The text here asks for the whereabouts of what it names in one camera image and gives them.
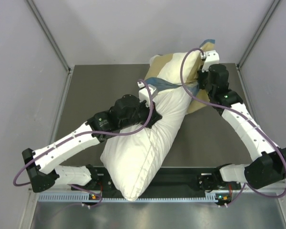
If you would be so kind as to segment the checkered blue beige white pillowcase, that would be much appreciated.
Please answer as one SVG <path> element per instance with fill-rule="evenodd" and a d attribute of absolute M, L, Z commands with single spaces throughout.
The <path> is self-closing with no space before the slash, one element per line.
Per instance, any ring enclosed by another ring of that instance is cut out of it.
<path fill-rule="evenodd" d="M 196 98 L 209 102 L 206 91 L 198 87 L 198 70 L 203 66 L 200 52 L 190 53 L 182 66 L 185 55 L 184 52 L 177 52 L 153 56 L 150 59 L 150 67 L 144 80 L 155 86 L 160 93 L 168 92 L 182 87 L 180 77 L 182 69 L 183 81 L 187 89 Z"/>

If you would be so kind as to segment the white pillow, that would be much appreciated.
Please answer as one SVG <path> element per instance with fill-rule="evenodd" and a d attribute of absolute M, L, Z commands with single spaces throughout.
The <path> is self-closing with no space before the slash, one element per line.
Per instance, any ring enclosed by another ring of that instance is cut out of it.
<path fill-rule="evenodd" d="M 113 184 L 128 201 L 135 201 L 149 186 L 167 156 L 186 115 L 191 97 L 182 88 L 165 90 L 155 98 L 162 115 L 152 128 L 106 141 L 101 161 Z"/>

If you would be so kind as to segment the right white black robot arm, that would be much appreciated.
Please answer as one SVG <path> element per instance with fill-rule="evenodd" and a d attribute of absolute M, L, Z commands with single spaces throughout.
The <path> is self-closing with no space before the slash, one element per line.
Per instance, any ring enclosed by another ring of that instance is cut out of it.
<path fill-rule="evenodd" d="M 220 166 L 213 176 L 213 184 L 223 189 L 230 182 L 240 182 L 260 189 L 286 179 L 286 148 L 267 140 L 242 98 L 229 88 L 228 77 L 229 72 L 224 65 L 212 64 L 208 70 L 198 70 L 198 85 L 242 140 L 252 163 Z"/>

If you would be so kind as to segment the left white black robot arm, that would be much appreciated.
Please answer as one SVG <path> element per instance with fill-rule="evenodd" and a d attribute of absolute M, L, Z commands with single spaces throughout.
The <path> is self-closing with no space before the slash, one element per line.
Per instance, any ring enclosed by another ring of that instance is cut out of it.
<path fill-rule="evenodd" d="M 33 192 L 40 193 L 58 185 L 71 185 L 92 190 L 99 183 L 97 169 L 92 165 L 61 166 L 75 154 L 96 146 L 134 125 L 151 128 L 162 116 L 148 100 L 127 94 L 109 110 L 96 113 L 78 129 L 44 148 L 22 152 Z"/>

